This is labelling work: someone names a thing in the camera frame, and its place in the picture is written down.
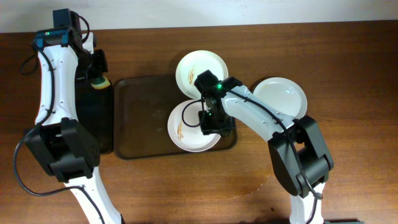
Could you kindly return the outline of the green yellow sponge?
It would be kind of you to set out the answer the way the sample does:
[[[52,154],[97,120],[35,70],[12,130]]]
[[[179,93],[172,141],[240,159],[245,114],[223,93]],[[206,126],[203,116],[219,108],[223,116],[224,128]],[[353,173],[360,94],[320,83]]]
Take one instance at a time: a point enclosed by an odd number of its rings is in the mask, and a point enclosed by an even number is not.
[[[108,80],[106,76],[96,77],[90,80],[90,85],[95,90],[102,90],[109,86],[111,86],[111,82]]]

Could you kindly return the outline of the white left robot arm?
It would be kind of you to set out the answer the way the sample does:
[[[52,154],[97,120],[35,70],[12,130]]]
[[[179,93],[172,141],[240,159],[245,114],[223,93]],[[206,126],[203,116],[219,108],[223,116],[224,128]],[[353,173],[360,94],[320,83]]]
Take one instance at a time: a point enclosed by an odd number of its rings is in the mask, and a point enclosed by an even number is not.
[[[93,33],[72,26],[37,32],[33,48],[41,66],[40,108],[25,142],[48,175],[70,190],[90,223],[124,223],[102,183],[100,144],[79,122],[75,83],[111,88],[108,65]]]

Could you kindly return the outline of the white plate front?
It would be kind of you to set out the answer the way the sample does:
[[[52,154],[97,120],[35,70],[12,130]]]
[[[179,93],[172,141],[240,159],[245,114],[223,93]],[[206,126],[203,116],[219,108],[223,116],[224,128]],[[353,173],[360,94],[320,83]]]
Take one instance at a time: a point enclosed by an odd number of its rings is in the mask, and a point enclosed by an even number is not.
[[[196,100],[187,100],[176,106],[169,115],[167,130],[173,143],[179,148],[188,152],[203,152],[213,147],[220,139],[219,134],[204,135],[200,127],[188,127],[182,120],[182,111],[189,104],[184,112],[184,120],[191,125],[198,124],[198,112],[201,111],[201,103]]]

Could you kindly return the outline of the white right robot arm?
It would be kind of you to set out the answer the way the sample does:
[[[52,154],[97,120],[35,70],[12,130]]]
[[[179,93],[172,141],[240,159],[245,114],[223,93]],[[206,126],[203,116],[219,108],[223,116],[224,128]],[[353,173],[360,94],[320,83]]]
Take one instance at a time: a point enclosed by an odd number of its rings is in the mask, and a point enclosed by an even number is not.
[[[268,144],[274,175],[290,194],[289,221],[324,223],[322,192],[334,162],[317,122],[266,105],[234,77],[203,73],[194,85],[208,107],[199,113],[203,134],[228,134],[230,118],[242,121]]]

